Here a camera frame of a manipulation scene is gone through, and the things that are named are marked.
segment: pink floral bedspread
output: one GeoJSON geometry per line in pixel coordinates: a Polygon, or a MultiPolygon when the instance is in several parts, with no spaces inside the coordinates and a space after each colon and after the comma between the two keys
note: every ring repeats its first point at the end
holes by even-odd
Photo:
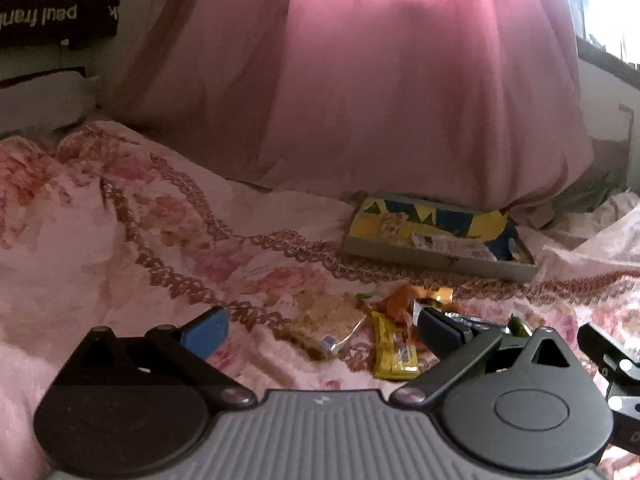
{"type": "MultiPolygon", "coordinates": [[[[400,281],[453,286],[470,314],[554,326],[575,347],[594,320],[640,347],[640,207],[624,194],[546,234],[521,234],[540,264],[532,285],[469,279],[340,254],[352,205],[230,182],[117,123],[86,124],[53,153],[0,142],[0,478],[47,471],[31,431],[44,391],[95,325],[119,336],[180,325],[226,304],[233,321],[210,359],[254,389],[380,388],[370,328],[332,362],[281,339],[304,290],[384,296],[400,281]]],[[[433,363],[423,355],[422,364],[433,363]]],[[[639,478],[611,448],[601,464],[639,478]]]]}

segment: poster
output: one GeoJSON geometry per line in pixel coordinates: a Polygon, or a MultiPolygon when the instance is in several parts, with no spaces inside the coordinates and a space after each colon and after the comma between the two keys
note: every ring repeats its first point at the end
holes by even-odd
{"type": "Polygon", "coordinates": [[[80,47],[118,30],[120,0],[0,0],[0,46],[80,47]]]}

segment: gray plastic base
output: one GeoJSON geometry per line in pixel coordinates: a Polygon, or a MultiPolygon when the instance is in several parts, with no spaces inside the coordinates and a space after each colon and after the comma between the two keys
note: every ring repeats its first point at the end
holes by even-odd
{"type": "MultiPolygon", "coordinates": [[[[76,478],[60,472],[49,476],[49,480],[76,478]]],[[[377,391],[366,390],[271,391],[255,409],[220,416],[208,438],[182,462],[145,478],[507,480],[518,476],[490,471],[460,456],[427,415],[393,408],[377,391]]],[[[588,467],[563,478],[604,477],[588,467]]]]}

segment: pillow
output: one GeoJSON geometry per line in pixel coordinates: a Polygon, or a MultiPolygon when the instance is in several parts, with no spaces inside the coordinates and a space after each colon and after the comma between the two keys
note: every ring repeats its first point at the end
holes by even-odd
{"type": "Polygon", "coordinates": [[[45,136],[95,110],[95,78],[76,70],[27,77],[0,82],[0,138],[45,136]]]}

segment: snack wrapper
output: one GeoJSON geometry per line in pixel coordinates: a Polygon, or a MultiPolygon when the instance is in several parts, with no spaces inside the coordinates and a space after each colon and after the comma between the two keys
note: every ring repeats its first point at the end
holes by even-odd
{"type": "Polygon", "coordinates": [[[412,316],[414,301],[437,301],[440,305],[449,305],[453,301],[453,289],[442,286],[437,290],[431,290],[424,286],[402,284],[387,296],[384,300],[374,304],[379,312],[384,312],[395,322],[402,323],[412,316]]]}
{"type": "Polygon", "coordinates": [[[376,335],[376,364],[373,376],[388,381],[409,381],[420,375],[418,354],[407,342],[404,326],[394,323],[380,312],[372,312],[376,335]]]}
{"type": "Polygon", "coordinates": [[[349,294],[304,292],[297,303],[302,312],[289,325],[289,336],[323,358],[336,356],[367,319],[349,294]]]}

